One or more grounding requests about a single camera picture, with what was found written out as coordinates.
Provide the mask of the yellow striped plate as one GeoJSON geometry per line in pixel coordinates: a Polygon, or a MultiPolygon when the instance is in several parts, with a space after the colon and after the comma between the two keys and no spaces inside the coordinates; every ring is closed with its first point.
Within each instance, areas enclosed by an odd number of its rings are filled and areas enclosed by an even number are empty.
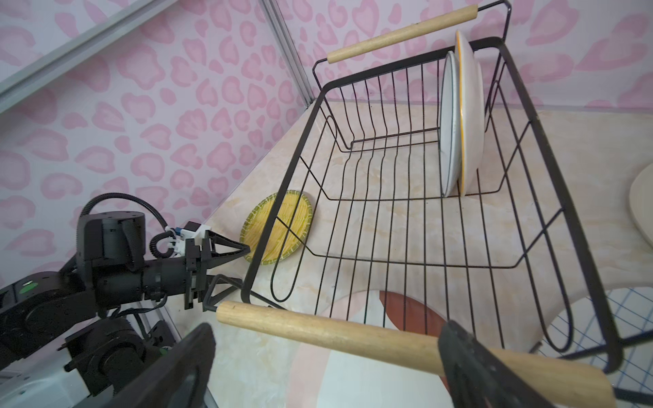
{"type": "MultiPolygon", "coordinates": [[[[240,234],[240,241],[250,247],[251,253],[245,258],[253,262],[264,227],[271,215],[277,193],[261,201],[248,215],[240,234]]],[[[311,228],[314,209],[306,194],[298,190],[288,190],[267,241],[261,258],[261,265],[274,265],[298,250],[306,241],[311,228]]]]}

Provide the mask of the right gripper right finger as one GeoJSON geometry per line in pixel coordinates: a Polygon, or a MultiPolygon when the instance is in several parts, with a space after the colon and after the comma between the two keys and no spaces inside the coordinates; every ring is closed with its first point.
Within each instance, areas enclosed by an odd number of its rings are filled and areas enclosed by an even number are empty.
{"type": "Polygon", "coordinates": [[[456,407],[551,407],[455,321],[443,326],[438,350],[456,407]]]}

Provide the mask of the star patterned plate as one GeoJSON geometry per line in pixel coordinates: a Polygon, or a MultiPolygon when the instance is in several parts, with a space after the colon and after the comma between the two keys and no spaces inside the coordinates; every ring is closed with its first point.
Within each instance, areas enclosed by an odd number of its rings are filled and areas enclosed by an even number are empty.
{"type": "Polygon", "coordinates": [[[461,139],[460,195],[472,187],[481,166],[485,141],[482,71],[468,39],[456,31],[461,139]]]}

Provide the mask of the black wire dish rack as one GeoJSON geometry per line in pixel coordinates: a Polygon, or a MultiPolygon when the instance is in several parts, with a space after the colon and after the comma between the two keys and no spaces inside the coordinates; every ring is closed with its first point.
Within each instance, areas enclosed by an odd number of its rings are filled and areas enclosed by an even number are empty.
{"type": "Polygon", "coordinates": [[[440,182],[440,96],[447,53],[435,51],[322,78],[241,289],[246,304],[288,308],[300,284],[321,312],[342,297],[399,293],[491,344],[542,338],[570,374],[544,396],[565,406],[615,406],[608,374],[623,358],[617,327],[575,205],[532,99],[499,36],[469,40],[482,71],[485,141],[467,195],[440,182]],[[261,265],[288,190],[311,201],[303,245],[261,265]]]}

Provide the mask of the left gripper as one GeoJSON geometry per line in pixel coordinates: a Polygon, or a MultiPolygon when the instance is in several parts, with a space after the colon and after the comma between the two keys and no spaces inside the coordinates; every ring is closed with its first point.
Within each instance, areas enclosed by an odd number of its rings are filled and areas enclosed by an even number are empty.
{"type": "Polygon", "coordinates": [[[203,311],[216,311],[220,302],[233,292],[242,289],[241,278],[226,275],[209,275],[207,269],[217,268],[251,253],[250,246],[233,241],[213,231],[199,244],[192,239],[185,241],[185,293],[184,308],[192,309],[194,301],[202,303],[203,311]]]}

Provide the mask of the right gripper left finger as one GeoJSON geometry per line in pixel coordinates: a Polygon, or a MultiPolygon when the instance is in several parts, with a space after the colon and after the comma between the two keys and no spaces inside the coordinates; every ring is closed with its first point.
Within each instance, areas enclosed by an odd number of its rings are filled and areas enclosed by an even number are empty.
{"type": "Polygon", "coordinates": [[[204,407],[214,363],[212,327],[197,326],[115,395],[107,407],[204,407]]]}

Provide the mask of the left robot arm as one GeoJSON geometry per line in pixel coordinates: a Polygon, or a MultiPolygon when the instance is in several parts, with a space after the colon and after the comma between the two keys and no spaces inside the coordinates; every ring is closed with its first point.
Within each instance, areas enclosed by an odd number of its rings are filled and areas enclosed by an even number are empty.
{"type": "Polygon", "coordinates": [[[247,255],[246,244],[194,229],[182,256],[146,258],[142,212],[84,214],[77,253],[57,271],[39,272],[1,290],[1,365],[8,367],[64,337],[67,371],[91,394],[113,388],[116,407],[200,407],[215,343],[208,327],[163,351],[129,323],[139,301],[163,307],[180,295],[212,309],[219,281],[208,271],[247,255]]]}

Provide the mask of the white green-rimmed plate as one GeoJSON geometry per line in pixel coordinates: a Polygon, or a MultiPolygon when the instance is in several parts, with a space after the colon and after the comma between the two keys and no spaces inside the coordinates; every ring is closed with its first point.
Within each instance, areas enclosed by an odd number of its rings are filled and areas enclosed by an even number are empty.
{"type": "Polygon", "coordinates": [[[440,182],[444,197],[457,188],[461,172],[461,120],[458,60],[449,51],[445,59],[440,96],[440,182]]]}

